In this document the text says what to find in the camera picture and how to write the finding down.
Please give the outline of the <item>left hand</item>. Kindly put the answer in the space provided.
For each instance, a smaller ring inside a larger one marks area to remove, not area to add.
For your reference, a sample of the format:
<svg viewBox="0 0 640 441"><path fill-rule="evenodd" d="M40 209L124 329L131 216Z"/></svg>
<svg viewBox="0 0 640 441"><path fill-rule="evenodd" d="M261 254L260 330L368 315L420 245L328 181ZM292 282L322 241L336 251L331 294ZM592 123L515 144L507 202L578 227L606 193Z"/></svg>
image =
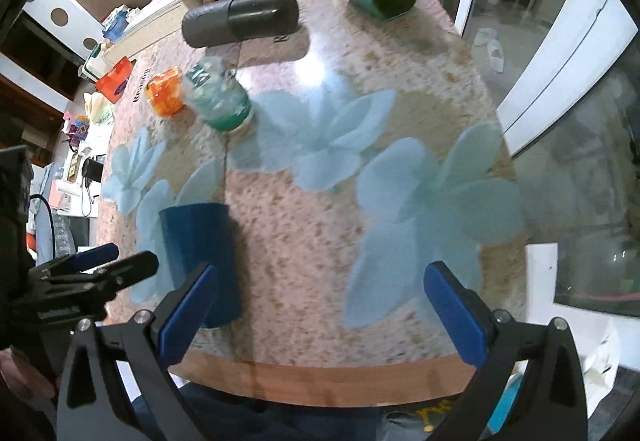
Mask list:
<svg viewBox="0 0 640 441"><path fill-rule="evenodd" d="M21 353L4 349L0 353L1 378L9 390L24 402L33 398L53 399L55 387Z"/></svg>

